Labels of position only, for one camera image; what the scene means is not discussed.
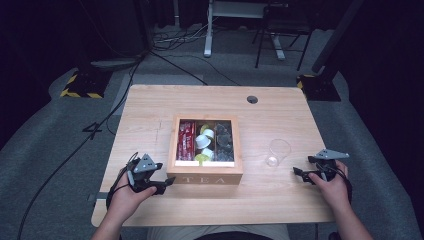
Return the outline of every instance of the chair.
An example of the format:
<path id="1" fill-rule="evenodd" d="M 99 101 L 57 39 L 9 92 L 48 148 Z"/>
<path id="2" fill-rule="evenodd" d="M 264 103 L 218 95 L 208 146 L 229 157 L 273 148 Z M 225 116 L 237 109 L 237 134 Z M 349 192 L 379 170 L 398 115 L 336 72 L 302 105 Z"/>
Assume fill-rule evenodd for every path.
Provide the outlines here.
<path id="1" fill-rule="evenodd" d="M 268 1 L 268 5 L 264 7 L 263 18 L 258 31 L 255 34 L 252 44 L 255 43 L 258 34 L 261 35 L 258 49 L 258 56 L 256 57 L 255 68 L 258 68 L 259 57 L 262 50 L 262 42 L 264 35 L 269 36 L 291 36 L 294 40 L 289 45 L 292 47 L 296 40 L 301 36 L 307 36 L 303 50 L 284 49 L 284 51 L 299 51 L 302 52 L 297 71 L 305 56 L 306 49 L 308 48 L 309 40 L 313 32 L 309 20 L 303 11 L 303 5 L 298 0 L 282 0 L 282 1 Z"/>

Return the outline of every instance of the forearm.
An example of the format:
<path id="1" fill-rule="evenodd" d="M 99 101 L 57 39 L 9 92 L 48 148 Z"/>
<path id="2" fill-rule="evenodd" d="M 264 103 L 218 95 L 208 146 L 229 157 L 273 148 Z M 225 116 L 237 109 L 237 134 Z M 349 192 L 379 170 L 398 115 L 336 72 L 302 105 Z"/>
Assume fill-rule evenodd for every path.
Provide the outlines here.
<path id="1" fill-rule="evenodd" d="M 107 214 L 97 228 L 92 240 L 117 240 L 121 232 L 122 223 L 115 221 Z"/>
<path id="2" fill-rule="evenodd" d="M 341 239 L 373 239 L 350 206 L 341 210 L 333 209 L 333 213 Z"/>

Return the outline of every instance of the red object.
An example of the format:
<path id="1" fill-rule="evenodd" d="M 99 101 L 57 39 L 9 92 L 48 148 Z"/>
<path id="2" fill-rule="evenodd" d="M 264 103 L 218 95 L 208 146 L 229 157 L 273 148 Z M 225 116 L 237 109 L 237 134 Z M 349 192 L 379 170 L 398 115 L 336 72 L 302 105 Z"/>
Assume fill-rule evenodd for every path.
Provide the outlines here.
<path id="1" fill-rule="evenodd" d="M 192 161 L 194 159 L 194 129 L 193 121 L 181 121 L 178 131 L 177 160 Z"/>

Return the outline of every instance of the handheld controller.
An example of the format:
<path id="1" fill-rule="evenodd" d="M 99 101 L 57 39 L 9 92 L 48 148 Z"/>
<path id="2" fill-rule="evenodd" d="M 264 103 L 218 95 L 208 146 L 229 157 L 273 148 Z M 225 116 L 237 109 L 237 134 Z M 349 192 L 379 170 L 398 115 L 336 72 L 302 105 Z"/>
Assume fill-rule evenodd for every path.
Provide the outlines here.
<path id="1" fill-rule="evenodd" d="M 318 170 L 316 171 L 303 171 L 299 168 L 293 167 L 294 174 L 301 176 L 304 182 L 315 184 L 308 176 L 309 173 L 315 173 L 321 179 L 328 182 L 331 181 L 337 174 L 336 158 L 348 158 L 348 153 L 340 153 L 329 149 L 323 149 L 315 156 L 308 156 L 310 163 L 315 163 Z"/>
<path id="2" fill-rule="evenodd" d="M 144 154 L 142 158 L 131 160 L 127 164 L 128 182 L 131 189 L 138 193 L 155 186 L 157 191 L 154 195 L 164 194 L 166 187 L 174 183 L 175 177 L 168 178 L 164 182 L 150 181 L 150 177 L 156 170 L 160 170 L 162 165 L 162 163 L 154 163 L 148 154 Z"/>

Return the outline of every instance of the desk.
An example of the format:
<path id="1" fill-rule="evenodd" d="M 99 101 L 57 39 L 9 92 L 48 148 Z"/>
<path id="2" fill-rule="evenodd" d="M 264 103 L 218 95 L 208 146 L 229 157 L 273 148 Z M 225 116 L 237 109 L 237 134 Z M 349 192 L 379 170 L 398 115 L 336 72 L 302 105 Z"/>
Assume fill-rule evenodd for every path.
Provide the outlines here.
<path id="1" fill-rule="evenodd" d="M 208 30 L 206 33 L 205 51 L 203 55 L 210 57 L 212 55 L 212 35 L 213 35 L 213 17 L 242 17 L 242 18 L 262 18 L 265 3 L 249 2 L 221 2 L 209 0 L 208 8 Z M 278 36 L 272 35 L 272 43 L 279 60 L 285 60 Z"/>
<path id="2" fill-rule="evenodd" d="M 248 96 L 256 96 L 251 104 Z M 324 148 L 313 116 L 298 88 L 134 85 L 131 87 L 100 192 L 108 192 L 120 168 L 135 153 L 162 162 L 152 180 L 166 179 L 176 114 L 236 115 L 244 174 L 240 185 L 174 184 L 143 202 L 125 226 L 225 225 L 329 222 L 333 215 L 316 186 L 303 183 L 293 166 Z M 269 142 L 283 138 L 292 153 L 277 168 L 264 162 Z M 98 199 L 92 223 L 106 214 Z"/>

